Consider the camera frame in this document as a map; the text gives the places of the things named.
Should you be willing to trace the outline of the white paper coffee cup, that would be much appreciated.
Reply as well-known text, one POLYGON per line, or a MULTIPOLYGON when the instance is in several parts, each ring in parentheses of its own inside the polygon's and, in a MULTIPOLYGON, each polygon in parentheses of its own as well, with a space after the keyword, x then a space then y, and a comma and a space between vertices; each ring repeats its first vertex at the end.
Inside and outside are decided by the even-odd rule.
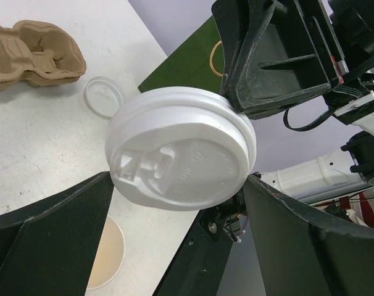
POLYGON ((125 237, 118 223, 107 216, 96 257, 89 277, 87 291, 110 283, 120 271, 125 258, 125 237))

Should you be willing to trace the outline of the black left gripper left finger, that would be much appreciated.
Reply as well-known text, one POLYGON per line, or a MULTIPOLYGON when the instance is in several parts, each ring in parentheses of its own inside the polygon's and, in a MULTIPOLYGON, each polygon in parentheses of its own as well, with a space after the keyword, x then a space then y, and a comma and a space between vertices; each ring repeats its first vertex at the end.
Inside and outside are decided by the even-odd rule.
POLYGON ((113 190, 105 171, 0 215, 0 295, 84 295, 113 190))

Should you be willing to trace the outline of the brown pulp cup carrier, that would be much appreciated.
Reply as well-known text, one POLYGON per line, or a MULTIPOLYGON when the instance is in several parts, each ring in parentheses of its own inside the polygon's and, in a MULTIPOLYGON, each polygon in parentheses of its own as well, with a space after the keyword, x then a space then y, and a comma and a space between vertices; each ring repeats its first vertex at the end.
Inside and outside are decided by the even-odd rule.
POLYGON ((58 26, 33 20, 0 26, 0 91, 19 81, 32 87, 74 83, 85 72, 78 44, 58 26))

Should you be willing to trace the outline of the white dome coffee lid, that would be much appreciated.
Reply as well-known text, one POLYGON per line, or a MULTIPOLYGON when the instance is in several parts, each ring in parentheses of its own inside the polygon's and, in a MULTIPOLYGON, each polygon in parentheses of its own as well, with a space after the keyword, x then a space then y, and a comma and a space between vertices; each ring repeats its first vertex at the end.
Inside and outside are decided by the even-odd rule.
POLYGON ((224 97, 197 88, 144 92, 110 121, 106 160, 134 204, 203 210, 233 197, 256 162, 256 133, 224 97))

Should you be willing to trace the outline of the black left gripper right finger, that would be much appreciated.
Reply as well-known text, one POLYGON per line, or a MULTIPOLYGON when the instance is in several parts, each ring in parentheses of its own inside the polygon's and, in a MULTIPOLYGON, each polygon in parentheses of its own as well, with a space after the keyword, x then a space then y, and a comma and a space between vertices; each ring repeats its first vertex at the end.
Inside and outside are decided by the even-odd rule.
POLYGON ((289 197, 255 176, 243 186, 267 295, 374 295, 374 229, 289 197))

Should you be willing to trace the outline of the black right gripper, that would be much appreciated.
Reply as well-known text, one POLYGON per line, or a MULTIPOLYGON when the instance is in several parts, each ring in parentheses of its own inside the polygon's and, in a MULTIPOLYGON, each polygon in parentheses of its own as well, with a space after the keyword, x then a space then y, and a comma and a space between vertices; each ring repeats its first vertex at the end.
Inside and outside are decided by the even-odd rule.
POLYGON ((352 86, 374 68, 374 1, 216 1, 220 94, 251 119, 352 86))

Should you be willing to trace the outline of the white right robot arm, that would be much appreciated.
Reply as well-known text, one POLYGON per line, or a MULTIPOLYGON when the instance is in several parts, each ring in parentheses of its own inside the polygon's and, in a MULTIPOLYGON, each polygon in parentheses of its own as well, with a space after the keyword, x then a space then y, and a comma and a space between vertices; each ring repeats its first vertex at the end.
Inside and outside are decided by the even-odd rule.
POLYGON ((261 173, 279 191, 311 202, 374 187, 374 1, 215 1, 223 48, 220 92, 256 120, 316 97, 333 117, 360 132, 322 157, 261 173))

